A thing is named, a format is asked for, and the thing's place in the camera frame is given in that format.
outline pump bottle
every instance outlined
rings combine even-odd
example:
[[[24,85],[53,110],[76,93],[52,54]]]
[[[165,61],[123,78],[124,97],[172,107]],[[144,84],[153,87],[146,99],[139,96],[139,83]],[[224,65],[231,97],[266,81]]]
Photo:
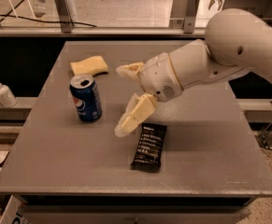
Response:
[[[0,82],[0,102],[4,107],[12,107],[17,103],[17,100],[14,94],[12,93],[11,89],[8,86],[3,85],[1,82]]]

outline can label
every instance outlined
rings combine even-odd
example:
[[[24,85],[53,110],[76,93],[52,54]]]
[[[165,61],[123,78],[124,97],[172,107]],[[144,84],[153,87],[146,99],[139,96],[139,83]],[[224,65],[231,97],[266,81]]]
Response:
[[[70,81],[73,102],[84,121],[95,121],[102,114],[99,91],[96,82],[90,75],[78,75]]]

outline table surface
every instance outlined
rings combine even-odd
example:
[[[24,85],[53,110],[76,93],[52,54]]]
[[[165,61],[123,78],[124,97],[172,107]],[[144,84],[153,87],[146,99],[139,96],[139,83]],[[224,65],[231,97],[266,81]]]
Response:
[[[119,65],[146,61],[188,41],[66,42],[0,174],[0,193],[181,197],[272,196],[272,173],[228,83],[192,87],[160,103],[148,122],[167,125],[159,170],[133,169],[141,133],[114,128],[139,86]],[[79,120],[70,62],[104,57],[95,77],[103,115]]]

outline floor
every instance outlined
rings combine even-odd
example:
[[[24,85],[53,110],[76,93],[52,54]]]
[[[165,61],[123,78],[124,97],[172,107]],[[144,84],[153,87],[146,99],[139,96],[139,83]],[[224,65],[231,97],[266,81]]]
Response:
[[[11,0],[13,6],[21,0]],[[121,27],[166,27],[169,22],[172,0],[75,0],[79,21],[97,26]],[[8,0],[0,0],[0,14],[7,14],[11,10]],[[25,0],[16,11],[20,16],[33,18],[29,4]],[[57,20],[53,0],[47,0],[47,15],[45,20]],[[5,19],[5,26],[36,26],[43,28],[47,24]],[[0,150],[8,150],[15,142],[21,127],[0,127]],[[272,170],[272,151],[262,149],[264,156]],[[243,219],[240,224],[272,224],[272,198],[258,199],[250,205],[251,215]]]

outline metal frame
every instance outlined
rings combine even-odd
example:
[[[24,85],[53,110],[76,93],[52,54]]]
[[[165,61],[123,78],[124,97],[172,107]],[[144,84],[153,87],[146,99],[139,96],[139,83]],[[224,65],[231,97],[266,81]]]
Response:
[[[36,97],[17,97],[18,103],[11,108],[0,104],[0,120],[26,120]],[[272,100],[237,99],[248,122],[272,122]]]
[[[70,33],[72,30],[73,24],[70,23],[71,16],[67,0],[54,0],[55,6],[57,7],[59,18],[61,23],[61,31],[63,33]]]
[[[183,31],[185,34],[191,34],[194,31],[199,2],[200,0],[187,1],[186,13],[183,23]]]
[[[0,37],[93,37],[93,38],[204,38],[205,29],[195,28],[193,33],[184,34],[182,28],[81,28],[74,27],[70,33],[63,33],[61,28],[0,28]]]

